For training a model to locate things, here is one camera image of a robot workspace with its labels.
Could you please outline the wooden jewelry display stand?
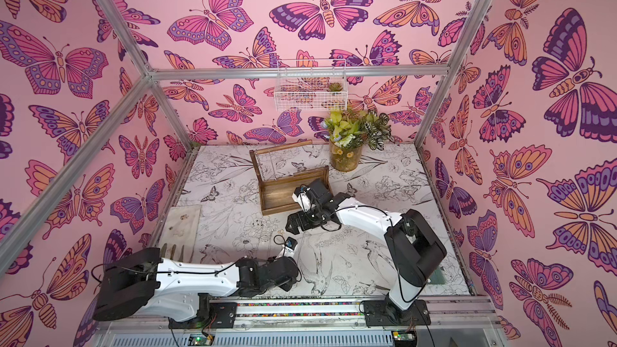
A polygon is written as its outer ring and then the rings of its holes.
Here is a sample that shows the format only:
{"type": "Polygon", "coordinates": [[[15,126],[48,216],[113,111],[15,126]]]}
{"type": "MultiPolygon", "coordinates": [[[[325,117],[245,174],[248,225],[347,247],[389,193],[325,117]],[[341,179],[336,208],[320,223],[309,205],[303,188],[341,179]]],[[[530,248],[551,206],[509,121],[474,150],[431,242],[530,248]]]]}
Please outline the wooden jewelry display stand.
{"type": "Polygon", "coordinates": [[[283,178],[274,178],[265,181],[260,172],[258,157],[264,154],[272,154],[287,149],[295,149],[313,144],[311,141],[299,141],[292,144],[284,144],[266,149],[251,149],[249,151],[252,165],[258,180],[260,194],[260,208],[264,216],[284,213],[294,210],[297,203],[292,199],[293,192],[301,185],[308,185],[315,179],[320,179],[329,192],[332,192],[329,184],[329,167],[323,166],[311,170],[304,170],[294,175],[283,178]]]}

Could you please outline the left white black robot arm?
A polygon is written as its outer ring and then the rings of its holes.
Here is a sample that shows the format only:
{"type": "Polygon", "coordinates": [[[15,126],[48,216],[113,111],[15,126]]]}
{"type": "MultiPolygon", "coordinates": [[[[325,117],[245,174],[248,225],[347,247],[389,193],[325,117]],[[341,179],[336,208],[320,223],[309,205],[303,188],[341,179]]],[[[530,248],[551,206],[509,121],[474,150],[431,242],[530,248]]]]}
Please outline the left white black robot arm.
{"type": "Polygon", "coordinates": [[[292,257],[242,258],[224,264],[185,263],[146,248],[104,266],[93,320],[119,321],[134,315],[163,316],[177,323],[208,318],[212,297],[252,298],[270,289],[290,291],[300,271],[292,257]]]}

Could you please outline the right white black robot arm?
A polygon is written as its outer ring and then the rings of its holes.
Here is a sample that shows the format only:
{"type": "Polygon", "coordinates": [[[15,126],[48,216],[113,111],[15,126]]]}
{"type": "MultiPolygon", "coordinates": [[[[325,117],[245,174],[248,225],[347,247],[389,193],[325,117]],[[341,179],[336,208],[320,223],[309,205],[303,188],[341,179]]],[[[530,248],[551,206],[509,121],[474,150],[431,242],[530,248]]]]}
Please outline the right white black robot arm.
{"type": "Polygon", "coordinates": [[[300,210],[288,217],[285,229],[289,233],[298,235],[332,222],[364,231],[386,244],[396,279],[384,300],[361,303],[367,326],[429,323],[423,310],[426,304],[419,297],[447,250],[420,212],[387,212],[347,193],[334,195],[320,179],[298,186],[292,200],[300,210]]]}

